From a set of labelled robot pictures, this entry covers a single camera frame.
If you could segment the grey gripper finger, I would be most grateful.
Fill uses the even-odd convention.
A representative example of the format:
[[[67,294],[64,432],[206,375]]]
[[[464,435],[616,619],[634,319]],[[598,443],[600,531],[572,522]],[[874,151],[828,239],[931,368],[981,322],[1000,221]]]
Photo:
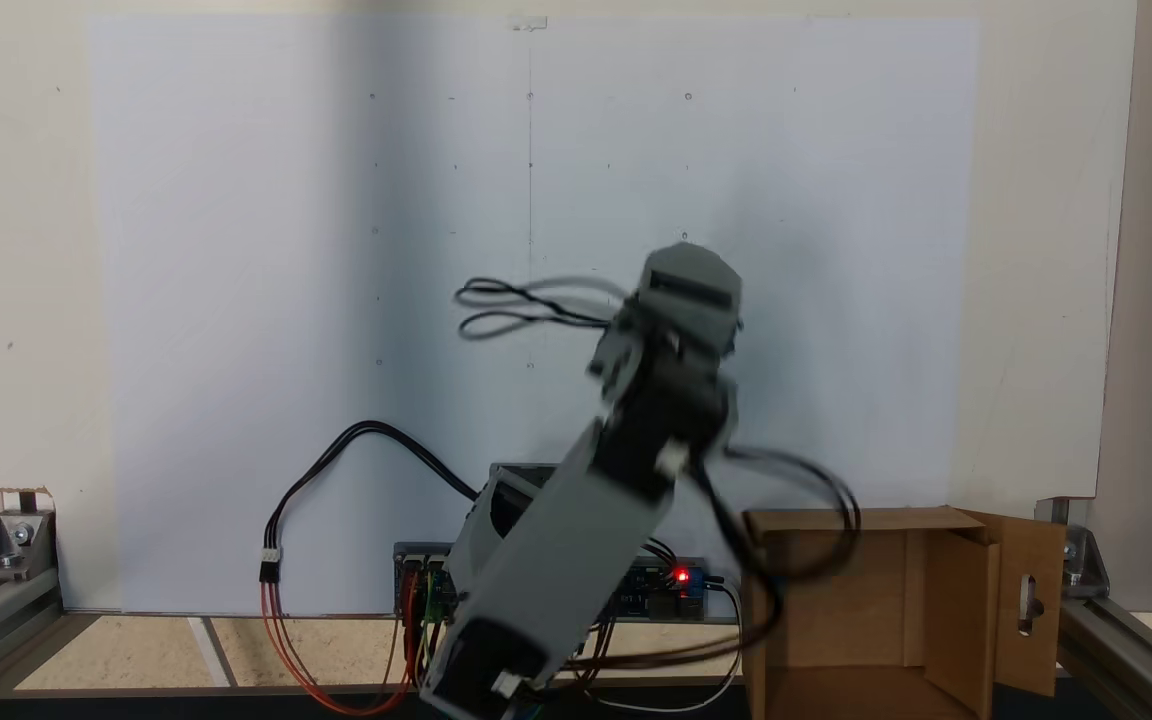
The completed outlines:
[[[742,281],[717,252],[679,242],[647,255],[641,290],[673,293],[680,297],[738,297]]]

